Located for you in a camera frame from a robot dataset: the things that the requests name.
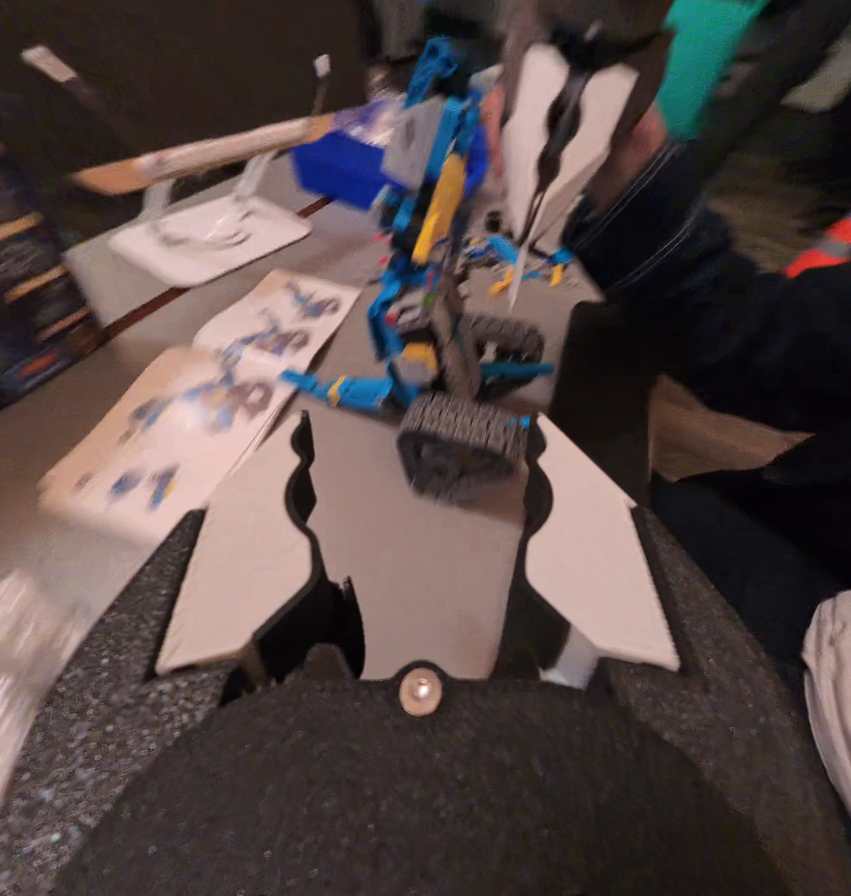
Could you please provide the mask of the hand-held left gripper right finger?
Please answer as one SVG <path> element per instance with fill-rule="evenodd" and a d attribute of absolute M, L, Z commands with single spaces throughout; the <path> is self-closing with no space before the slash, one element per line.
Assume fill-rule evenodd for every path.
<path fill-rule="evenodd" d="M 545 414 L 530 422 L 526 463 L 496 677 L 588 683 L 605 659 L 679 672 L 640 508 Z"/>

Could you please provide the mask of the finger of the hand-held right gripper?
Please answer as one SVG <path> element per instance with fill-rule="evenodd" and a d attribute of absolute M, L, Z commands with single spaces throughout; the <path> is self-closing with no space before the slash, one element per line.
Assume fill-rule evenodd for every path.
<path fill-rule="evenodd" d="M 537 163 L 547 138 L 547 113 L 565 86 L 569 66 L 556 47 L 531 45 L 522 57 L 509 116 L 501 130 L 505 219 L 520 242 L 537 191 Z"/>
<path fill-rule="evenodd" d="M 606 161 L 638 77 L 624 63 L 592 72 L 569 70 L 547 110 L 547 137 L 537 160 L 538 238 L 574 207 Z"/>

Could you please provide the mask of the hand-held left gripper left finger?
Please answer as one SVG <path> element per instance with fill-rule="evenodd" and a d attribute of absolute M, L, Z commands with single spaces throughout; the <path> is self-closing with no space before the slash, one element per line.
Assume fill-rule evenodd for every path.
<path fill-rule="evenodd" d="M 164 677 L 233 663 L 247 683 L 282 682 L 318 645 L 352 678 L 364 670 L 350 579 L 333 581 L 309 520 L 313 428 L 291 414 L 215 491 L 154 661 Z"/>

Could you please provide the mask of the blue yellow toy robot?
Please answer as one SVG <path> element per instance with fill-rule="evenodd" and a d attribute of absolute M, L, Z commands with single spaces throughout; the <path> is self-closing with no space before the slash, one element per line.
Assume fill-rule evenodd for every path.
<path fill-rule="evenodd" d="M 446 503 L 517 472 L 530 419 L 491 400 L 554 371 L 535 326 L 465 310 L 462 256 L 475 192 L 467 165 L 483 158 L 481 99 L 453 42 L 430 39 L 384 153 L 387 184 L 372 205 L 391 243 L 366 313 L 385 376 L 281 375 L 332 407 L 402 412 L 397 447 L 409 486 Z"/>

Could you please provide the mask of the person's right hand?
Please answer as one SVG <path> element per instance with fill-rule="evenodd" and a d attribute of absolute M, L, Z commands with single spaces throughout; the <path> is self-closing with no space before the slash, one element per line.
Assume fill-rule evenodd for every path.
<path fill-rule="evenodd" d="M 596 211 L 607 210 L 669 143 L 662 109 L 655 100 L 640 121 L 609 152 L 586 189 Z"/>

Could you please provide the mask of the teal box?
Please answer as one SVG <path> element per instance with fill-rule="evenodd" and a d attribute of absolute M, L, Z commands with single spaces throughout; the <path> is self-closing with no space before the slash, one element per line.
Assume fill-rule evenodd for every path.
<path fill-rule="evenodd" d="M 694 140 L 711 97 L 767 1 L 675 1 L 666 19 L 674 32 L 656 96 L 669 134 Z"/>

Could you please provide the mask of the pile of small building parts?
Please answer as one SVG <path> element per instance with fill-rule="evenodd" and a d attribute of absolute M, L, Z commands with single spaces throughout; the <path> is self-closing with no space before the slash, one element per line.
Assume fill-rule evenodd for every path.
<path fill-rule="evenodd" d="M 467 238 L 461 254 L 462 273 L 486 270 L 494 277 L 488 287 L 490 297 L 508 297 L 512 286 L 526 280 L 543 280 L 551 287 L 558 287 L 569 277 L 569 269 L 575 260 L 569 249 L 563 247 L 546 252 L 532 246 L 527 248 L 525 260 L 520 262 L 520 248 L 510 232 L 501 230 L 501 225 L 500 211 L 489 210 L 481 238 Z"/>

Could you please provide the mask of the white instruction booklet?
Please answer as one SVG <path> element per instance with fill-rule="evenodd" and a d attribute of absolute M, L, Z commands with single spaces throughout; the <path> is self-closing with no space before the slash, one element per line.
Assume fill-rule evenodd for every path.
<path fill-rule="evenodd" d="M 39 484 L 39 507 L 160 543 L 263 441 L 362 289 L 275 270 L 161 353 Z"/>

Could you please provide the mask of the blue bin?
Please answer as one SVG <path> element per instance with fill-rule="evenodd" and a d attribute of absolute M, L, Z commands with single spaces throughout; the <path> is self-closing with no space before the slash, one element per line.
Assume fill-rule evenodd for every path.
<path fill-rule="evenodd" d="M 362 210 L 395 187 L 423 196 L 426 217 L 453 217 L 487 169 L 482 97 L 469 89 L 411 104 L 389 95 L 338 114 L 324 137 L 292 151 L 298 184 Z"/>

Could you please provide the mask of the clear plastic bag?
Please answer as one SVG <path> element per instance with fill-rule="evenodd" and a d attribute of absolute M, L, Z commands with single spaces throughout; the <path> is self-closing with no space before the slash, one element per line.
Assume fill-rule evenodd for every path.
<path fill-rule="evenodd" d="M 92 616 L 82 602 L 50 597 L 24 570 L 0 580 L 0 801 L 36 714 Z"/>

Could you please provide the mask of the orange traffic cone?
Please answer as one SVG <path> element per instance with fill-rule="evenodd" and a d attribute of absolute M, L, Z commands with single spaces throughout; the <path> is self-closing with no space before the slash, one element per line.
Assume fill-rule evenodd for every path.
<path fill-rule="evenodd" d="M 808 271 L 825 270 L 851 261 L 851 211 L 835 221 L 823 237 L 801 252 L 783 271 L 794 279 Z"/>

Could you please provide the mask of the person's denim jacket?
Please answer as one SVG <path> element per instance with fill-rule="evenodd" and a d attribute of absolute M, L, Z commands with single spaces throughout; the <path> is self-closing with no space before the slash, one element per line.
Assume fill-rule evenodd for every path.
<path fill-rule="evenodd" d="M 826 477 L 851 469 L 851 263 L 754 273 L 710 312 L 684 379 L 711 409 L 811 434 Z"/>

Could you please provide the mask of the person's white shirt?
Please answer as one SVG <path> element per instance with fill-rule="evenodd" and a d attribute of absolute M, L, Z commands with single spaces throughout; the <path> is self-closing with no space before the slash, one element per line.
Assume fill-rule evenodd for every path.
<path fill-rule="evenodd" d="M 851 589 L 815 610 L 804 635 L 802 661 L 814 743 L 851 819 Z"/>

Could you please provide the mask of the white stand base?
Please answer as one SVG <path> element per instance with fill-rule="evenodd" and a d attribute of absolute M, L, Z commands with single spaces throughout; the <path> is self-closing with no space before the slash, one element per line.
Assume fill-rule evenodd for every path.
<path fill-rule="evenodd" d="M 221 196 L 118 232 L 110 249 L 169 287 L 216 280 L 305 238 L 311 224 L 261 196 Z"/>

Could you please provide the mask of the wooden board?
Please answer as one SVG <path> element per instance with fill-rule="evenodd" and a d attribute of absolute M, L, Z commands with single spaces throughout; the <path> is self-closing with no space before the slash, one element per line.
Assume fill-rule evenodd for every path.
<path fill-rule="evenodd" d="M 288 151 L 325 136 L 335 114 L 297 118 L 212 140 L 199 140 L 152 151 L 124 161 L 85 168 L 71 174 L 83 188 L 103 196 L 144 191 L 184 175 L 195 175 L 257 156 Z"/>

